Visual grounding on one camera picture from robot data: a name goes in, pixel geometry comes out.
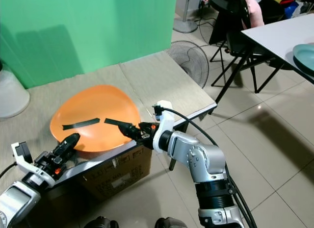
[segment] white table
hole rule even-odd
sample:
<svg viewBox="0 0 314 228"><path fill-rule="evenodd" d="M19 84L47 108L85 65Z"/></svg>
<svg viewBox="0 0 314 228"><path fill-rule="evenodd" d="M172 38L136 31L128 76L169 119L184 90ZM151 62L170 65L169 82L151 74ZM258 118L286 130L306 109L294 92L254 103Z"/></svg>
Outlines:
<svg viewBox="0 0 314 228"><path fill-rule="evenodd" d="M51 151L57 142L49 130L53 114L76 93L99 84L110 84L125 92L135 103L143 122L154 122L151 105L170 101L173 108L193 118L216 107L216 103L165 52L30 88L29 106L19 115L0 120L0 171L14 161L11 144L26 141L35 159ZM175 117L176 125L183 119ZM135 146L131 141L107 153L77 154L71 167L58 182L91 169ZM23 177L15 167L1 178L0 193Z"/></svg>
<svg viewBox="0 0 314 228"><path fill-rule="evenodd" d="M314 77L307 75L296 66L292 53L296 45L314 44L314 14L246 29L242 33L291 65L298 74L314 84Z"/></svg>

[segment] cardboard box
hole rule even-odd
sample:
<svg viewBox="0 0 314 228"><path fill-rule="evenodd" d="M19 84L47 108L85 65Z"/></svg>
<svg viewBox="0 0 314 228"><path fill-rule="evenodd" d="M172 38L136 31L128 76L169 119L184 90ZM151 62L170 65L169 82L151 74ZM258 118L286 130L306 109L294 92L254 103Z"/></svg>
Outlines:
<svg viewBox="0 0 314 228"><path fill-rule="evenodd" d="M98 200L105 200L150 172L152 150L138 146L78 177Z"/></svg>

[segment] white bucket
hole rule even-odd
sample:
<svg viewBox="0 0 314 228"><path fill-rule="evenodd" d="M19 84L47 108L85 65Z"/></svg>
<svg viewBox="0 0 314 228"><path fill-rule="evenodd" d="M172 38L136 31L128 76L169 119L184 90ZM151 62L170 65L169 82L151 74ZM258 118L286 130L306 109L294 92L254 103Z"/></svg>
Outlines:
<svg viewBox="0 0 314 228"><path fill-rule="evenodd" d="M13 73L0 71L0 118L21 113L29 103L29 93Z"/></svg>

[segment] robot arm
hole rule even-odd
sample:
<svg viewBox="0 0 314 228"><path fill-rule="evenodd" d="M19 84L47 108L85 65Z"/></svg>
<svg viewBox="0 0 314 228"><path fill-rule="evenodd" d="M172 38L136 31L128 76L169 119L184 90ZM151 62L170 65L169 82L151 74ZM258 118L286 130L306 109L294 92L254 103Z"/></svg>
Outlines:
<svg viewBox="0 0 314 228"><path fill-rule="evenodd" d="M137 136L141 135L139 132L144 132L141 137L133 139L146 145L152 141L154 150L167 152L170 158L181 162L190 170L199 200L199 219L204 227L244 228L240 210L233 202L232 189L228 184L223 152L217 146L202 144L195 137L173 131L173 113L163 111L163 107L172 108L168 101L159 101L154 106L156 119L160 120L160 124L151 123L151 126L157 127L153 134L141 129L141 124L140 129L132 124L126 129L119 121L114 124L124 134L128 130L134 132L136 129Z"/></svg>
<svg viewBox="0 0 314 228"><path fill-rule="evenodd" d="M53 187L66 169L65 163L74 154L79 134L65 138L52 152L41 153L32 163L25 142L12 144L19 168L26 173L0 195L0 228L20 222L38 203L40 194Z"/></svg>

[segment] fan base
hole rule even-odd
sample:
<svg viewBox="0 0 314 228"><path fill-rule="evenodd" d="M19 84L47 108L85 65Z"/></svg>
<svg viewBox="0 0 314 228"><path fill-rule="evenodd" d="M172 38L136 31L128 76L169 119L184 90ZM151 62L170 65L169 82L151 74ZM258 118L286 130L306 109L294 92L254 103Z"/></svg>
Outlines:
<svg viewBox="0 0 314 228"><path fill-rule="evenodd" d="M197 24L192 20L175 19L173 29L180 33L191 33L197 30Z"/></svg>

